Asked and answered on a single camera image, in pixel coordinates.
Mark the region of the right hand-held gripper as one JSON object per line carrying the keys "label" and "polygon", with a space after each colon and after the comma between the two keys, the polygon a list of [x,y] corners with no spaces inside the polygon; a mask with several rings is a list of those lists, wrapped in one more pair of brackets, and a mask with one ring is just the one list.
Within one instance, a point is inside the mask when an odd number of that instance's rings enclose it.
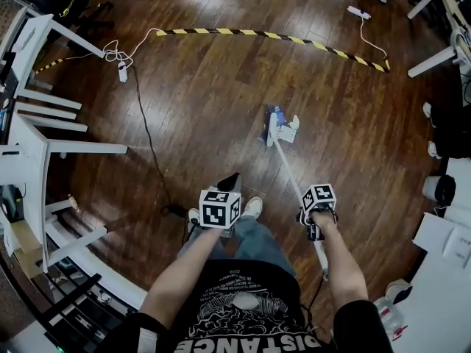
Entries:
{"label": "right hand-held gripper", "polygon": [[312,212],[329,212],[334,222],[338,221],[335,211],[336,196],[331,184],[311,185],[301,197],[300,211],[297,220],[307,230],[309,240],[324,240],[320,227],[311,218]]}

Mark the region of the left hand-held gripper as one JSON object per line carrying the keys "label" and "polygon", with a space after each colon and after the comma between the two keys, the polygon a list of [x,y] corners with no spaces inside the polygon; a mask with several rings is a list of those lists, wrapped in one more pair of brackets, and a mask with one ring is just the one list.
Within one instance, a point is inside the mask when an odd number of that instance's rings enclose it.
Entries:
{"label": "left hand-held gripper", "polygon": [[217,183],[218,190],[201,191],[199,197],[201,227],[221,229],[222,237],[232,236],[234,225],[241,216],[241,185],[241,174],[235,172]]}

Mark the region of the white broom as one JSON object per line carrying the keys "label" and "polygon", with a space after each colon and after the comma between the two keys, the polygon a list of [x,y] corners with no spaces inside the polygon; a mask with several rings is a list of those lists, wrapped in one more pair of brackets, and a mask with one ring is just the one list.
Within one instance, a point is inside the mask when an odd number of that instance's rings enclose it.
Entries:
{"label": "white broom", "polygon": [[[290,184],[291,184],[291,186],[294,190],[294,195],[296,196],[297,202],[299,204],[299,209],[298,209],[298,212],[299,212],[300,211],[300,206],[301,206],[301,197],[302,197],[302,194],[304,194],[305,191],[302,192],[300,190],[298,182],[296,181],[296,179],[294,177],[294,173],[291,169],[291,166],[288,163],[287,157],[286,157],[286,155],[283,151],[282,146],[280,145],[281,140],[277,136],[277,128],[278,128],[278,126],[277,126],[277,116],[276,116],[275,113],[272,113],[271,117],[270,117],[269,124],[266,124],[266,122],[264,123],[264,132],[262,134],[262,138],[265,140],[266,145],[268,147],[273,147],[274,146],[276,148],[277,153],[279,154],[281,162],[283,164],[283,167],[285,168],[286,173],[288,174]],[[323,245],[322,245],[323,240],[310,240],[310,241],[313,243],[314,248],[316,250],[316,254],[317,254],[320,266],[321,266],[322,278],[323,278],[323,280],[328,281],[328,261],[327,261],[327,258],[326,258],[325,250],[324,250]]]}

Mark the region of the blue packet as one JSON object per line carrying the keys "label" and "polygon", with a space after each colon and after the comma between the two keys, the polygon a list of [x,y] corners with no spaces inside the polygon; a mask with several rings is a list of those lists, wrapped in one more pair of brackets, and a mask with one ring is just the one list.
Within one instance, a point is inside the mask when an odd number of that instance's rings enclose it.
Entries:
{"label": "blue packet", "polygon": [[266,112],[265,112],[265,122],[266,122],[266,124],[269,124],[270,117],[271,117],[272,113],[275,113],[276,116],[277,116],[277,126],[284,125],[284,123],[286,122],[286,119],[285,119],[285,116],[283,114],[283,111],[280,109],[279,106],[272,105],[272,104],[268,104],[266,106]]}

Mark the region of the person's right forearm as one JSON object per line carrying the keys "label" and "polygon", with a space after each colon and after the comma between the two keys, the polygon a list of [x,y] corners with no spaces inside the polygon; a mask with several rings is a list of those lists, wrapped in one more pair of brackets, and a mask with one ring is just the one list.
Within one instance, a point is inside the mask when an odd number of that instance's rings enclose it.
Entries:
{"label": "person's right forearm", "polygon": [[311,217],[325,237],[325,254],[328,261],[328,282],[336,311],[346,304],[366,301],[366,280],[359,265],[347,248],[330,212],[313,212]]}

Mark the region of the person's white right shoe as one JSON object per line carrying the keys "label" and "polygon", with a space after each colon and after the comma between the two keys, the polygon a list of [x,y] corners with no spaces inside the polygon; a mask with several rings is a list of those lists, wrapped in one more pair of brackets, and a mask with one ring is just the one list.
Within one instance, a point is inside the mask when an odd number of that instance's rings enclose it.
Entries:
{"label": "person's white right shoe", "polygon": [[255,220],[261,215],[263,210],[263,200],[258,197],[252,197],[245,205],[242,217],[252,217]]}

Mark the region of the blue jeans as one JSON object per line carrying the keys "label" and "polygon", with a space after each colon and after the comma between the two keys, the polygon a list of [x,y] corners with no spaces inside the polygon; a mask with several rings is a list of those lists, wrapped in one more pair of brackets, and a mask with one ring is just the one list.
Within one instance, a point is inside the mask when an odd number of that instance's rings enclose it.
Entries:
{"label": "blue jeans", "polygon": [[[188,223],[188,231],[192,229],[188,241],[183,245],[177,254],[177,258],[181,257],[191,246],[191,244],[204,232],[200,226],[194,227],[191,222]],[[296,273],[288,261],[280,245],[273,237],[271,231],[263,224],[258,223],[254,217],[241,217],[235,224],[235,237],[238,241],[235,260],[257,260],[271,263],[281,267],[293,277]],[[222,245],[221,240],[216,242],[209,260],[226,260],[230,259]]]}

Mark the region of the black printed T-shirt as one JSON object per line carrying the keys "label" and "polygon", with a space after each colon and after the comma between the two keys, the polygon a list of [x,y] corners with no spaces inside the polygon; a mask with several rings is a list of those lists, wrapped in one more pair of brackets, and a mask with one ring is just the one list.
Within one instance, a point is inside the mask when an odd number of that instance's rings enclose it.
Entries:
{"label": "black printed T-shirt", "polygon": [[134,313],[114,333],[122,353],[392,353],[373,303],[341,307],[325,343],[305,326],[296,279],[250,260],[208,261],[172,328]]}

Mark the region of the small white black bin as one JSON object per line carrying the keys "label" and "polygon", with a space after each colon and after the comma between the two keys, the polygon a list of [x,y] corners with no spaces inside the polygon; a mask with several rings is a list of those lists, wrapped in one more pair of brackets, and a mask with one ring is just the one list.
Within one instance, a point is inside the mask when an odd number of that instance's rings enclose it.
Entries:
{"label": "small white black bin", "polygon": [[386,287],[385,297],[392,303],[398,304],[408,298],[413,285],[404,279],[390,282]]}

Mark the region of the white bin black liner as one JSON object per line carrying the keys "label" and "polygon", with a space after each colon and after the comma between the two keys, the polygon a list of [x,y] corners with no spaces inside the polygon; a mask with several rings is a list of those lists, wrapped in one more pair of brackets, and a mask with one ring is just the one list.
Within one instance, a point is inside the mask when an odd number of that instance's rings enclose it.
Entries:
{"label": "white bin black liner", "polygon": [[428,176],[422,187],[422,194],[440,204],[449,205],[456,193],[456,181],[447,174]]}

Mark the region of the pale wood top desk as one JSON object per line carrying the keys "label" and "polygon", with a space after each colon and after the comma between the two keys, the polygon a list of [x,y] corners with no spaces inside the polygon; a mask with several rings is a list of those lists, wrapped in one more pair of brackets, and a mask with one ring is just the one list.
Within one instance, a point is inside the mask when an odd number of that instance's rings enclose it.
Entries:
{"label": "pale wood top desk", "polygon": [[[433,0],[420,0],[408,13],[407,19],[412,20]],[[460,68],[468,67],[471,71],[471,20],[468,21],[461,12],[456,0],[441,0],[445,8],[445,17],[450,24],[451,34],[449,45],[435,55],[422,61],[408,70],[408,76],[414,78],[448,60]]]}

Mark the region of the white desk with crossbars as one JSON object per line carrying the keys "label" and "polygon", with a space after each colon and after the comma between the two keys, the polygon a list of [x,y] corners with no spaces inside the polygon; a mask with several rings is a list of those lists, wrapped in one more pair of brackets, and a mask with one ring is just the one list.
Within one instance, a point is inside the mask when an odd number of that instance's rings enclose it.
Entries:
{"label": "white desk with crossbars", "polygon": [[[38,127],[55,127],[84,132],[87,126],[74,123],[75,115],[68,110],[48,109],[41,106],[17,104],[12,115],[9,140],[0,145],[0,185],[23,185],[24,220],[43,247],[43,271],[65,258],[73,260],[86,274],[98,274],[99,284],[110,291],[126,306],[138,309],[146,291],[95,257],[87,245],[104,237],[107,228],[100,226],[81,238],[72,237],[57,222],[56,212],[71,207],[68,199],[46,203],[46,184],[50,157],[54,153],[125,154],[127,146],[116,143],[93,143],[48,139]],[[0,224],[4,227],[4,243],[9,255],[17,242],[10,223],[0,209]]]}

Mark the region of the brown cardboard box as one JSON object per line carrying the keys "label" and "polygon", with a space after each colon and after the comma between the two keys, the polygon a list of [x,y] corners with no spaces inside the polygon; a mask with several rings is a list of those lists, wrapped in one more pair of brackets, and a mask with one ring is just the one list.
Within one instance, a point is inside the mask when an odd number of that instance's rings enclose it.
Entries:
{"label": "brown cardboard box", "polygon": [[26,277],[32,279],[43,271],[43,247],[25,220],[11,224],[11,229],[18,243],[13,254]]}

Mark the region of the short yellow black floor strip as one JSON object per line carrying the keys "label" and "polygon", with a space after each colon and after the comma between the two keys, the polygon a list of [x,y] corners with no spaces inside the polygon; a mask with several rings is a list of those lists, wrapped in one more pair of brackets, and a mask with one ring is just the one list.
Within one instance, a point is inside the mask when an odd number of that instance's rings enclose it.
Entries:
{"label": "short yellow black floor strip", "polygon": [[65,59],[65,58],[57,59],[57,60],[55,60],[55,61],[53,61],[53,62],[51,62],[51,63],[49,63],[49,64],[43,66],[42,68],[39,68],[38,70],[34,71],[34,74],[39,74],[39,73],[41,73],[41,72],[43,72],[43,71],[45,71],[45,70],[48,70],[48,69],[50,69],[50,68],[52,68],[52,67],[54,67],[54,66],[56,66],[56,65],[59,65],[59,64],[61,64],[61,63],[64,63],[66,60],[67,60],[67,59]]}

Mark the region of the black electronic box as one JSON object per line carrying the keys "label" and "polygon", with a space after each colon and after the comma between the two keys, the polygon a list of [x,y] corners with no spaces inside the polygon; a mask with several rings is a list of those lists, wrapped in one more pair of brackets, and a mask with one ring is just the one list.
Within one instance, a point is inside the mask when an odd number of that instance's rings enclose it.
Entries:
{"label": "black electronic box", "polygon": [[0,186],[0,207],[9,222],[24,220],[23,196],[16,186]]}

